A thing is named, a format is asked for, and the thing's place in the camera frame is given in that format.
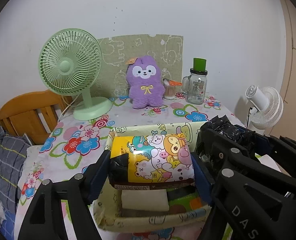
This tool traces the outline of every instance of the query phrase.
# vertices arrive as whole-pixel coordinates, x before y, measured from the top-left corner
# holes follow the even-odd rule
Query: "power cord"
[[[250,116],[250,110],[252,110],[253,108],[252,107],[250,107],[249,108],[249,110],[248,110],[248,119],[247,119],[247,127],[246,128],[248,128],[248,123],[249,123],[249,116]]]
[[[65,110],[62,111],[61,115],[58,118],[58,123],[60,122],[60,117],[64,115],[64,113],[66,112],[66,110],[77,100],[77,98],[80,96],[81,94],[78,94],[75,99],[65,108]]]
[[[61,98],[62,98],[62,100],[66,103],[67,106],[70,105],[70,104],[65,100],[65,97],[64,97],[64,96],[61,96]]]

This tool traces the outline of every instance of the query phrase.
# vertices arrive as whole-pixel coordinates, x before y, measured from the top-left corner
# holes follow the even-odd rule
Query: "purple plush toy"
[[[131,63],[126,79],[130,84],[129,97],[133,100],[132,107],[139,109],[146,106],[162,106],[165,88],[161,84],[161,72],[155,59],[143,56]]]

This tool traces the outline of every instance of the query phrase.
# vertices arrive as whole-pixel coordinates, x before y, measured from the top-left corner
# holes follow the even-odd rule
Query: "jar handle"
[[[189,86],[189,76],[186,76],[183,78],[182,85],[181,85],[181,90],[186,94],[188,93],[188,86]]]

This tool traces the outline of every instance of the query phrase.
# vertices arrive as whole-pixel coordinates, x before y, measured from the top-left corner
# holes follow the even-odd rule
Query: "wooden headboard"
[[[70,104],[72,99],[65,97],[65,101]],[[54,105],[59,105],[61,111],[67,107],[62,97],[50,90],[17,96],[0,109],[0,125],[11,135],[22,136],[26,133],[35,144],[41,145],[49,133],[44,128],[37,109],[41,110],[49,129],[53,131],[58,122]]]

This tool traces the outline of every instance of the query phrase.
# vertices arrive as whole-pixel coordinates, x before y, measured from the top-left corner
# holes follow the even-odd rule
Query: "fan stand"
[[[104,97],[91,97],[90,89],[82,91],[83,101],[73,111],[74,119],[87,121],[96,119],[112,108],[112,102]]]

